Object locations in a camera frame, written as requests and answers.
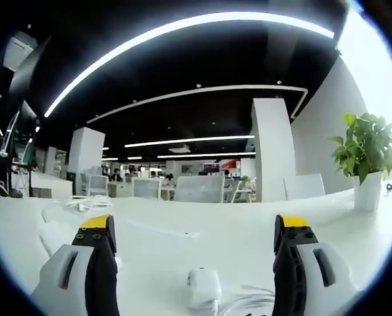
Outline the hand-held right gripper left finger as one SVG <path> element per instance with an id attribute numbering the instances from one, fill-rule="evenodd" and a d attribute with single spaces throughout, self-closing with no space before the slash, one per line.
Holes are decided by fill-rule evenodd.
<path id="1" fill-rule="evenodd" d="M 40 240 L 49 259 L 30 297 L 44 315 L 118 315 L 113 216 L 87 219 L 77 231 L 51 221 Z"/>

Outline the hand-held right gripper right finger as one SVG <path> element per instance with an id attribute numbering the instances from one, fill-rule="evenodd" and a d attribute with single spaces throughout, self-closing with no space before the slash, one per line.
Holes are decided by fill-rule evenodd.
<path id="1" fill-rule="evenodd" d="M 346 315 L 362 291 L 336 249 L 302 217 L 275 218 L 273 315 Z"/>

